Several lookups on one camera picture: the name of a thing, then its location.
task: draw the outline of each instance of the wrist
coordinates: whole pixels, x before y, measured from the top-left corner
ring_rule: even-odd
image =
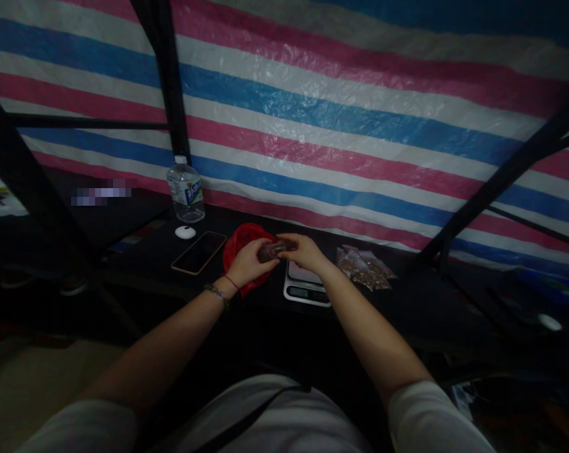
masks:
[[[244,285],[246,285],[246,281],[236,272],[228,271],[223,276],[226,280],[228,280],[229,284],[237,291],[239,291]]]
[[[341,272],[339,268],[327,258],[324,258],[324,262],[320,264],[318,269],[319,270],[315,273],[320,277],[322,282],[333,276],[338,277],[338,274]]]
[[[228,299],[232,299],[234,296],[236,296],[236,293],[238,292],[238,288],[236,288],[236,286],[233,285],[232,282],[229,281],[225,276],[215,280],[215,283],[213,283],[213,285],[216,288],[218,288],[221,292],[223,292],[223,294]]]

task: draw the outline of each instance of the digital scale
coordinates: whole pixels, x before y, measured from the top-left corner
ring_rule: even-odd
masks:
[[[286,264],[284,297],[288,300],[325,308],[331,306],[320,277],[299,267],[294,261],[287,261]]]

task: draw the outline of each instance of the red string bracelet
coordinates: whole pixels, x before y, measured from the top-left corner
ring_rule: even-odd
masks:
[[[240,288],[238,287],[238,285],[237,285],[236,283],[234,283],[234,282],[232,281],[232,279],[231,279],[230,277],[228,277],[226,274],[223,274],[223,276],[224,276],[226,279],[228,279],[229,282],[230,282],[232,285],[234,285],[234,288],[236,288],[236,289],[238,290],[238,292],[240,293],[240,298],[241,298],[242,300],[244,300],[245,297],[242,295],[242,291],[240,291]]]

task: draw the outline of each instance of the phone screen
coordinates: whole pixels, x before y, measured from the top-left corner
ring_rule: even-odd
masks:
[[[205,263],[219,250],[227,237],[213,232],[206,232],[187,249],[171,267],[197,274]]]

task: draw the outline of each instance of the black metal frame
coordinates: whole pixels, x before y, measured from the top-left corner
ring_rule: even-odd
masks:
[[[16,130],[16,127],[168,130],[173,153],[183,154],[191,162],[170,2],[131,0],[131,3],[155,51],[167,123],[6,113],[0,105],[0,178],[30,215],[68,252],[69,268],[85,276],[91,289],[118,317],[125,329],[132,336],[139,337],[141,330],[106,291],[96,275],[96,257],[91,252],[93,248],[87,235]]]
[[[484,210],[514,220],[569,244],[569,237],[527,219],[494,208],[491,204],[537,161],[569,147],[569,102],[544,124],[471,197],[416,257],[411,270],[430,262],[439,254],[438,269],[445,273],[451,241]]]
[[[103,120],[72,116],[6,114],[0,106],[0,177],[37,220],[64,243],[92,286],[102,294],[109,306],[119,315],[131,332],[139,329],[118,306],[95,277],[88,239],[72,218],[52,184],[43,173],[34,156],[18,134],[16,127],[36,128],[106,128],[130,130],[168,130],[173,153],[185,155],[192,162],[185,122],[184,100],[177,58],[175,32],[169,0],[130,0],[157,59],[167,123]],[[517,178],[535,162],[569,146],[569,103],[559,110],[533,137],[531,137],[498,171],[456,212],[414,261],[413,269],[430,266],[439,254],[441,276],[446,274],[448,254],[456,237],[483,210],[490,210],[541,233],[569,243],[569,237],[549,228],[493,208],[495,201]],[[1,150],[10,149],[10,159]]]

